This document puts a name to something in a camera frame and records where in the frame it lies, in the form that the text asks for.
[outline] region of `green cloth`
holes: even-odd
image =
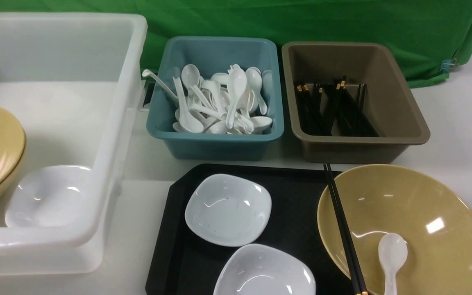
[[[386,45],[411,86],[441,82],[445,59],[472,53],[472,0],[0,0],[0,11],[97,11],[146,17],[141,65],[157,70],[179,35]]]

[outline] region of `chopsticks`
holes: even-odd
[[[360,263],[358,262],[358,256],[354,250],[354,244],[352,243],[351,232],[345,219],[345,213],[341,206],[340,196],[333,176],[333,170],[331,170],[330,164],[324,164],[325,176],[329,187],[329,193],[333,200],[333,206],[336,213],[336,221],[338,222],[338,228],[340,230],[341,242],[343,243],[343,250],[345,250],[345,256],[347,258],[347,266],[349,267],[349,273],[351,275],[352,287],[356,295],[369,295],[367,288],[365,287],[365,280],[363,280],[362,271],[360,269]]]

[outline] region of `spoon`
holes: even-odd
[[[241,69],[241,67],[238,65],[238,64],[234,64],[232,66],[229,66],[229,69],[227,70],[227,73],[232,73],[232,71],[236,70],[236,69]]]
[[[193,110],[192,108],[189,108],[189,112],[191,113],[191,115],[193,115],[194,118],[198,119],[203,124],[204,129],[211,127],[211,125],[213,125],[214,123],[216,123],[216,121],[219,120],[218,118],[215,118],[213,116],[205,118],[204,116],[202,116],[202,114],[200,114],[200,112]],[[174,117],[176,118],[176,121],[179,121],[179,109],[174,112]]]
[[[272,124],[272,119],[268,116],[253,116],[249,118],[254,125],[254,132],[259,133],[267,129]]]
[[[225,125],[225,122],[219,121],[218,123],[215,123],[214,125],[212,125],[209,129],[207,129],[205,133],[225,134],[227,133],[227,126]]]
[[[221,86],[216,81],[205,81],[202,85],[202,88],[210,91],[212,93],[212,98],[214,99],[214,104],[218,113],[221,115],[225,112],[225,106],[221,98]]]
[[[182,82],[187,90],[200,83],[200,71],[195,65],[189,64],[182,69]]]
[[[251,92],[249,93],[249,100],[247,101],[247,112],[252,114],[256,112],[257,108],[258,101],[256,99],[256,92],[254,90],[251,90]]]
[[[229,92],[221,89],[221,98],[222,98],[222,103],[223,106],[225,107],[225,110],[229,109],[229,104],[231,104],[231,98],[229,96]]]
[[[398,234],[386,234],[378,244],[380,265],[386,275],[384,295],[397,295],[397,272],[407,259],[407,244]]]
[[[258,69],[257,67],[250,67],[249,69],[253,69],[253,70],[257,71],[258,73],[260,73],[260,75],[262,74],[262,71],[260,71],[260,69]]]
[[[183,67],[182,82],[185,88],[187,88],[187,91],[192,91],[196,95],[196,97],[200,99],[204,106],[206,106],[207,108],[212,108],[208,99],[202,94],[202,91],[198,88],[198,85],[202,82],[202,77],[200,76],[200,71],[195,65],[189,64]]]
[[[167,92],[169,97],[172,99],[172,102],[174,103],[174,105],[175,106],[179,105],[178,97],[176,96],[176,94],[174,94],[174,92],[172,92],[172,90],[167,86],[167,84],[165,84],[165,82],[163,82],[155,73],[152,73],[152,71],[150,71],[149,69],[146,69],[143,71],[143,73],[141,73],[141,76],[144,78],[152,77],[154,80],[156,80],[156,82],[163,88],[163,90]]]
[[[220,85],[227,85],[229,81],[229,74],[228,73],[215,73],[210,77],[212,81],[218,82]]]
[[[179,124],[187,132],[202,133],[204,130],[203,124],[189,112],[189,107],[187,107],[185,102],[182,81],[179,78],[173,78],[173,80],[174,86],[176,86],[176,93],[178,93]]]
[[[229,111],[227,114],[227,128],[232,129],[234,127],[234,116],[236,115],[236,107],[238,103],[245,97],[247,89],[247,77],[242,69],[233,69],[229,74],[229,82],[227,84],[227,90],[231,99]]]
[[[262,75],[260,75],[260,73],[258,73],[255,69],[247,69],[245,75],[247,76],[249,88],[251,88],[251,90],[254,90],[256,94],[256,100],[258,102],[258,107],[260,108],[260,113],[262,115],[267,114],[267,104],[261,95],[263,83]]]
[[[227,134],[243,134],[240,130],[233,128],[233,129],[228,129]]]
[[[216,104],[214,102],[214,99],[212,98],[212,92],[206,90],[205,88],[200,88],[202,90],[202,93],[204,96],[208,99],[210,105],[212,106],[212,109],[217,111],[218,108],[216,107]]]
[[[223,121],[225,122],[225,120],[227,119],[227,114],[224,113],[223,115],[220,115],[218,114],[218,112],[216,112],[215,110],[212,110],[212,109],[209,109],[209,108],[206,108],[200,104],[193,104],[189,107],[191,110],[195,110],[195,111],[198,111],[200,113],[204,113],[206,115],[209,115],[210,118],[216,118],[217,120],[220,120],[220,121]],[[241,129],[249,129],[249,130],[254,130],[254,125],[252,124],[252,121],[247,119],[247,118],[244,118],[243,116],[241,116],[240,114],[236,113],[237,117],[238,117],[238,120],[234,121],[234,128],[236,127],[240,127]]]
[[[183,129],[183,127],[178,122],[172,123],[172,129],[174,129],[174,131],[176,132],[187,132]]]

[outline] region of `table surface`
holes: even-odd
[[[407,149],[394,164],[429,174],[451,187],[472,208],[472,58],[438,86],[413,89],[431,129],[431,139]],[[0,277],[0,295],[144,295],[152,253],[169,186],[199,161],[172,158],[162,141],[148,135],[146,113],[137,114],[103,263],[80,275]],[[321,169],[304,162],[286,127],[260,162],[232,164]],[[333,165],[346,170],[351,165]]]

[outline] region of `brown plastic tub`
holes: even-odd
[[[316,163],[390,163],[431,133],[388,48],[375,43],[292,42],[281,49],[290,125],[305,160]],[[302,131],[294,82],[367,84],[363,112],[379,138],[311,136]]]

